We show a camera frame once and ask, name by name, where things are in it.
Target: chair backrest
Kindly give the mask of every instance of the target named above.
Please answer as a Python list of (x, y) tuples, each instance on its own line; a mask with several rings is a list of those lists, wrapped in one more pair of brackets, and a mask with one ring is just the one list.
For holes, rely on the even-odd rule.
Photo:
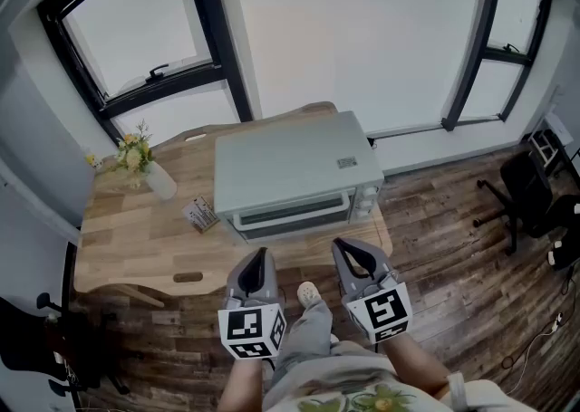
[(66, 379), (63, 365), (54, 360), (46, 343), (44, 317), (35, 317), (0, 298), (0, 358), (10, 370), (30, 370)]
[(537, 155), (532, 151), (519, 153), (499, 172), (524, 227), (538, 224), (552, 204), (552, 189)]

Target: flower vase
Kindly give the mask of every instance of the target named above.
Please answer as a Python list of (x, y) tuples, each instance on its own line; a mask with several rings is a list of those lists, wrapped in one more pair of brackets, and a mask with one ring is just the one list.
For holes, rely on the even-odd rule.
[(151, 161), (148, 164), (145, 172), (145, 181), (151, 190), (163, 200), (173, 198), (178, 191), (178, 184), (155, 161)]

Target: wooden floor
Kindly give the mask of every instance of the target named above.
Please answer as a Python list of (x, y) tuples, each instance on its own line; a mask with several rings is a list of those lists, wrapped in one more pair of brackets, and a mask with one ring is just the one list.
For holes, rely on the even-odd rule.
[[(523, 359), (510, 376), (502, 359), (519, 354), (559, 311), (567, 318), (575, 289), (561, 295), (565, 275), (546, 263), (550, 243), (563, 231), (537, 240), (522, 234), (517, 253), (507, 257), (508, 230), (500, 219), (472, 226), (474, 218), (499, 206), (491, 193), (476, 188), (476, 180), (501, 186), (500, 165), (521, 149), (387, 177), (380, 196), (394, 246), (391, 262), (408, 284), (415, 312), (413, 337), (466, 379), (488, 378), (505, 391), (516, 384)], [(550, 182), (555, 196), (577, 192), (567, 173)], [(278, 272), (278, 280), (290, 321), (301, 313), (298, 284), (312, 280), (333, 310), (335, 334), (364, 342), (340, 305), (333, 267), (286, 270)], [(108, 334), (121, 353), (120, 377), (131, 390), (121, 397), (104, 380), (99, 390), (82, 395), (82, 405), (134, 412), (215, 410), (231, 365), (218, 339), (222, 291), (181, 298), (150, 293), (166, 303), (165, 310), (104, 290), (72, 297), (72, 307), (92, 317), (101, 310), (117, 313)], [(136, 351), (145, 358), (132, 358)], [(536, 341), (512, 396), (554, 411), (578, 389), (580, 313), (555, 335)]]

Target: white strap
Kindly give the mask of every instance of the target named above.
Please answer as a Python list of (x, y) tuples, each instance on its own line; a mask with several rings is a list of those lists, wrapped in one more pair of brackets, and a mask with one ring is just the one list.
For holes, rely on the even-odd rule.
[(468, 412), (468, 398), (465, 393), (465, 382), (461, 372), (452, 373), (447, 377), (451, 394), (453, 412)]

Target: wooden tabletop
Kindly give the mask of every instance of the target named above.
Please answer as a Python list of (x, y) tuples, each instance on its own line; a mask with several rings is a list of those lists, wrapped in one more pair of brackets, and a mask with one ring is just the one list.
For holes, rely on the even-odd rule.
[[(313, 103), (270, 119), (190, 130), (158, 145), (153, 149), (156, 161), (178, 184), (177, 194), (166, 202), (146, 185), (131, 190), (119, 174), (99, 173), (84, 211), (75, 290), (136, 284), (170, 295), (188, 295), (224, 286), (236, 263), (259, 245), (240, 243), (220, 223), (201, 235), (181, 213), (183, 206), (198, 196), (213, 204), (216, 137), (334, 112), (332, 103)], [(199, 135), (205, 136), (186, 141)], [(382, 247), (387, 255), (392, 253), (391, 238), (377, 206), (369, 219), (357, 225), (337, 226), (264, 246), (272, 251), (277, 269), (333, 264), (331, 242), (336, 236), (358, 238)]]

